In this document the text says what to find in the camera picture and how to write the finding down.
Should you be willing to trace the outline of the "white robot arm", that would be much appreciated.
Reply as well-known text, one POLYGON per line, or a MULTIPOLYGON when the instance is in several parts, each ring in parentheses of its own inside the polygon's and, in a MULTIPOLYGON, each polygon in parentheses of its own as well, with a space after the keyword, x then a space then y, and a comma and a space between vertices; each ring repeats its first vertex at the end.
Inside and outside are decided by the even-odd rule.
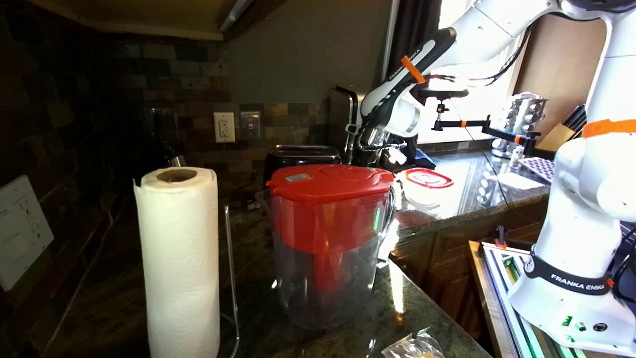
POLYGON ((547 217, 510 302, 565 346, 635 358, 636 316, 611 275, 621 225, 636 221, 635 0, 476 0, 365 98, 361 145, 384 149, 392 135, 416 135, 434 70, 490 60, 545 14, 603 20, 607 42, 587 98, 587 125, 555 155, 547 217))

